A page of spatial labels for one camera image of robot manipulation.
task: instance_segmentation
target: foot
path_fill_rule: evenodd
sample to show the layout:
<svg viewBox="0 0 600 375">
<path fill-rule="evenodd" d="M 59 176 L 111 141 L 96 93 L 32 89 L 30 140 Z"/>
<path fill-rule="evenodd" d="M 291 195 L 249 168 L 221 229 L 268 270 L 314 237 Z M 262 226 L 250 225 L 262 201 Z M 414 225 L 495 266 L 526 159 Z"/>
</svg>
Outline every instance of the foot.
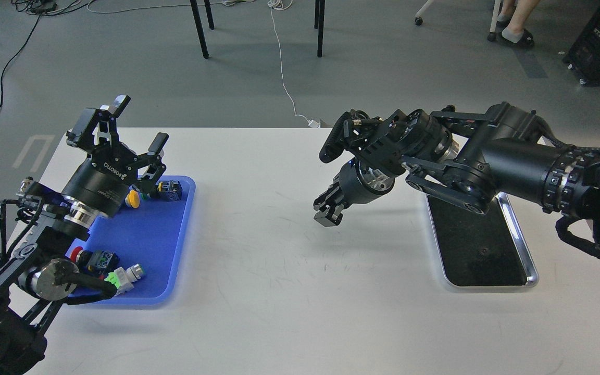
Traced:
<svg viewBox="0 0 600 375">
<path fill-rule="evenodd" d="M 500 36 L 499 40 L 510 47 L 531 48 L 534 46 L 534 36 L 527 29 L 523 29 L 521 33 L 513 33 L 506 28 L 498 35 Z"/>
<path fill-rule="evenodd" d="M 502 30 L 506 28 L 510 22 L 512 16 L 506 14 L 500 14 L 497 16 L 497 29 Z"/>
</svg>

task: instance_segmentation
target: robotiq logo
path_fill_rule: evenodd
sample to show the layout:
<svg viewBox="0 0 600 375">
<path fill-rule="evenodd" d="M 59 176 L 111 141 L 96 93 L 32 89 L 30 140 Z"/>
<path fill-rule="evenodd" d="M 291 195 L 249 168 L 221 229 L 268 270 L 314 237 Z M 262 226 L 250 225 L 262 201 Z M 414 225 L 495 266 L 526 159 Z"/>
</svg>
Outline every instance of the robotiq logo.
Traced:
<svg viewBox="0 0 600 375">
<path fill-rule="evenodd" d="M 126 173 L 122 173 L 121 171 L 118 171 L 117 169 L 115 169 L 114 166 L 111 166 L 110 164 L 108 164 L 107 161 L 103 162 L 103 166 L 105 167 L 105 169 L 108 169 L 109 171 L 111 171 L 112 173 L 114 173 L 115 176 L 121 178 L 122 180 L 124 180 L 124 178 L 127 177 Z"/>
</svg>

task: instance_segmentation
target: power cord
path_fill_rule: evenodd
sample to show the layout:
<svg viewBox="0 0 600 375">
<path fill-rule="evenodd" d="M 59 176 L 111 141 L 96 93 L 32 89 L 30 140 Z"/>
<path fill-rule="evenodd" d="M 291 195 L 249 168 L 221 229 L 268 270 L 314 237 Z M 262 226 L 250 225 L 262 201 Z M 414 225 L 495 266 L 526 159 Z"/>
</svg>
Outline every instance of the power cord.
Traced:
<svg viewBox="0 0 600 375">
<path fill-rule="evenodd" d="M 87 3 L 87 8 L 90 12 L 92 12 L 93 14 L 120 14 L 122 12 L 129 12 L 131 10 L 143 10 L 143 9 L 158 9 L 158 8 L 174 8 L 174 7 L 189 7 L 191 6 L 190 4 L 174 4 L 174 5 L 155 5 L 153 7 L 140 7 L 140 8 L 131 8 L 131 9 L 123 9 L 123 10 L 113 10 L 110 12 L 104 12 L 104 11 L 100 11 L 100 10 L 92 10 L 90 9 L 90 5 L 91 3 L 95 2 L 96 0 L 90 0 L 90 2 Z M 210 5 L 224 5 L 226 7 L 232 7 L 235 4 L 238 3 L 253 3 L 256 0 L 222 0 L 221 2 L 217 2 L 217 3 L 210 3 Z"/>
<path fill-rule="evenodd" d="M 24 41 L 24 44 L 22 45 L 22 47 L 20 47 L 20 49 L 18 50 L 18 52 L 16 52 L 11 58 L 10 60 L 6 63 L 6 65 L 4 66 L 4 69 L 2 70 L 2 76 L 0 76 L 0 88 L 1 88 L 1 94 L 0 94 L 0 110 L 2 110 L 2 106 L 4 104 L 4 73 L 6 73 L 6 69 L 9 67 L 10 62 L 17 57 L 17 55 L 20 54 L 20 52 L 22 52 L 22 50 L 24 49 L 24 47 L 26 47 L 27 43 L 29 42 L 29 39 L 31 38 L 31 35 L 34 33 L 34 30 L 36 30 L 36 26 L 38 26 L 39 24 L 39 20 L 41 19 L 41 15 L 39 15 L 36 18 L 36 22 L 34 23 L 34 27 L 31 28 L 31 31 L 29 31 L 29 35 L 27 36 L 27 39 Z"/>
<path fill-rule="evenodd" d="M 28 15 L 43 15 L 46 17 L 69 14 L 86 7 L 86 4 L 78 7 L 81 2 L 82 0 L 74 0 L 66 7 L 57 9 L 57 3 L 53 0 L 10 0 L 10 4 L 15 5 L 15 10 L 18 12 L 25 12 Z"/>
<path fill-rule="evenodd" d="M 224 4 L 224 7 L 232 7 L 238 3 L 253 3 L 256 0 L 222 0 L 221 3 Z"/>
<path fill-rule="evenodd" d="M 271 10 L 286 10 L 290 8 L 291 5 L 293 5 L 293 0 L 291 0 L 291 2 L 286 6 L 284 6 L 284 2 L 282 2 L 282 0 L 268 0 L 267 2 L 267 6 L 270 7 Z"/>
<path fill-rule="evenodd" d="M 272 28 L 274 29 L 274 35 L 277 37 L 277 45 L 279 45 L 279 71 L 281 71 L 281 85 L 284 87 L 286 95 L 288 95 L 289 99 L 291 100 L 291 104 L 293 104 L 293 116 L 300 116 L 303 119 L 305 119 L 305 121 L 307 121 L 307 126 L 309 126 L 310 128 L 319 128 L 321 126 L 321 123 L 319 123 L 316 120 L 310 120 L 307 117 L 297 113 L 297 111 L 295 110 L 295 101 L 293 100 L 288 89 L 286 88 L 286 83 L 284 81 L 284 62 L 281 57 L 281 41 L 279 41 L 279 34 L 277 34 L 277 25 L 274 23 L 274 15 L 272 10 L 286 10 L 291 6 L 291 4 L 293 4 L 293 0 L 291 0 L 290 4 L 288 4 L 287 6 L 284 6 L 281 0 L 269 0 L 269 2 L 267 2 L 267 6 L 270 8 L 270 17 L 272 18 Z"/>
</svg>

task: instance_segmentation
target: black robotic arm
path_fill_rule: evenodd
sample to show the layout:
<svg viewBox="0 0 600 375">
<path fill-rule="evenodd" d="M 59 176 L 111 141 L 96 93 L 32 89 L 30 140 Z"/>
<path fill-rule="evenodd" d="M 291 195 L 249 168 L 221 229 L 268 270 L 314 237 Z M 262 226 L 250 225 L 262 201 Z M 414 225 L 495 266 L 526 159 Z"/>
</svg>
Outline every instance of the black robotic arm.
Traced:
<svg viewBox="0 0 600 375">
<path fill-rule="evenodd" d="M 461 148 L 453 135 L 467 138 Z M 541 137 L 552 146 L 538 144 Z M 408 173 L 411 187 L 476 214 L 486 213 L 498 192 L 560 212 L 559 238 L 600 259 L 600 148 L 560 142 L 535 111 L 507 102 L 484 114 L 448 106 L 429 115 L 398 110 L 383 119 L 352 110 L 336 122 L 319 158 L 329 163 L 344 150 L 353 159 L 314 201 L 314 219 L 324 226 L 339 225 L 344 209 L 390 192 L 395 178 Z M 581 219 L 593 220 L 594 242 L 569 232 Z"/>
<path fill-rule="evenodd" d="M 158 133 L 146 154 L 136 155 L 119 142 L 116 119 L 128 102 L 128 96 L 120 95 L 112 105 L 85 109 L 73 130 L 67 132 L 67 143 L 84 150 L 87 157 L 61 193 L 27 178 L 17 199 L 1 203 L 1 374 L 25 373 L 45 357 L 45 332 L 63 304 L 101 301 L 117 291 L 112 283 L 81 273 L 65 254 L 74 239 L 88 239 L 97 216 L 111 217 L 118 211 L 129 186 L 148 194 L 165 171 L 161 150 L 167 134 Z M 97 128 L 95 143 L 93 133 Z M 138 169 L 145 167 L 147 170 L 139 177 Z M 18 219 L 27 224 L 10 247 L 5 244 L 8 204 L 18 207 Z M 38 299 L 24 316 L 9 308 L 9 288 L 13 284 Z M 77 285 L 97 293 L 70 296 Z"/>
</svg>

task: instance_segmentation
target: table leg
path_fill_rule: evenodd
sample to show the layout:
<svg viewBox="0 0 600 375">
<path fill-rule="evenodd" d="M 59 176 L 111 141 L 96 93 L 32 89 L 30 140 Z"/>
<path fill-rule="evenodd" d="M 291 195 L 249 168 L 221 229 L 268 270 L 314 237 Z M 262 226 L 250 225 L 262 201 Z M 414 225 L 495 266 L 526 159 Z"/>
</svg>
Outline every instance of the table leg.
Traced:
<svg viewBox="0 0 600 375">
<path fill-rule="evenodd" d="M 198 14 L 198 4 L 196 0 L 190 0 L 191 12 L 193 13 L 193 21 L 196 23 L 196 31 L 198 32 L 198 41 L 201 43 L 201 50 L 203 51 L 203 57 L 208 59 L 210 57 L 207 53 L 207 44 L 205 44 L 205 34 L 203 34 L 203 24 L 201 23 L 201 15 Z"/>
<path fill-rule="evenodd" d="M 319 28 L 319 1 L 320 0 L 316 0 L 314 2 L 314 28 L 315 29 Z"/>
<path fill-rule="evenodd" d="M 323 19 L 326 15 L 326 0 L 319 0 L 319 47 L 317 56 L 323 56 Z"/>
<path fill-rule="evenodd" d="M 210 26 L 210 30 L 215 29 L 215 22 L 212 19 L 212 6 L 210 0 L 205 0 L 205 12 L 207 13 L 207 24 Z"/>
</svg>

